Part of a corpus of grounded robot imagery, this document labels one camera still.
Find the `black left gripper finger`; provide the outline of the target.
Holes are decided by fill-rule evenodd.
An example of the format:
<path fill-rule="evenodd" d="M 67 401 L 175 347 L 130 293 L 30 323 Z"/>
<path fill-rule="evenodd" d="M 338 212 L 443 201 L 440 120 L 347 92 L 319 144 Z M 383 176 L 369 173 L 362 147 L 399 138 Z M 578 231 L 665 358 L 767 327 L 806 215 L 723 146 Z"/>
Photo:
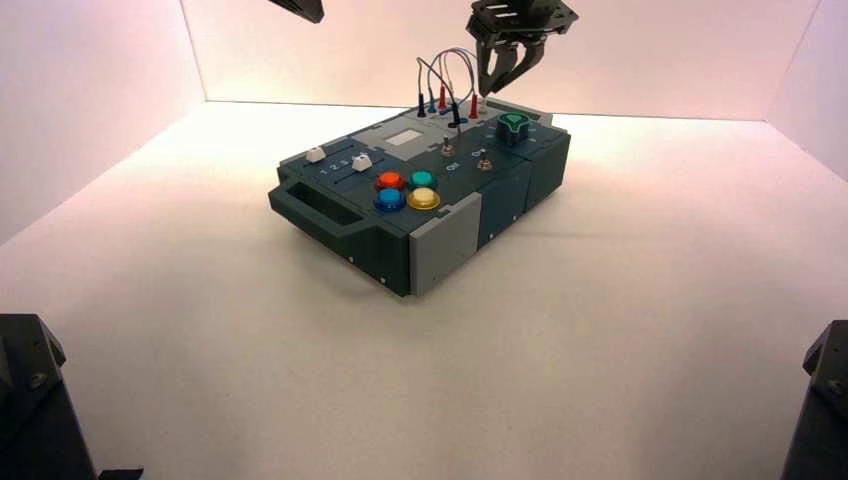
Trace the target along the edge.
<path fill-rule="evenodd" d="M 313 24 L 319 24 L 324 18 L 321 0 L 269 0 L 274 5 Z"/>

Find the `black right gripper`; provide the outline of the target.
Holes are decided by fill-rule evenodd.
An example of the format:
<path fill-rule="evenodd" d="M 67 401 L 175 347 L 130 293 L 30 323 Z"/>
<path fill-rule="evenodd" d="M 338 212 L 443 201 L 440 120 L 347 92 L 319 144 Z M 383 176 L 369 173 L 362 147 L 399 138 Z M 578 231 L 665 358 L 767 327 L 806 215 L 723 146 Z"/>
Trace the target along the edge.
<path fill-rule="evenodd" d="M 578 19 L 563 1 L 474 1 L 466 31 L 478 42 L 479 94 L 497 93 L 535 67 L 547 35 L 564 34 Z"/>

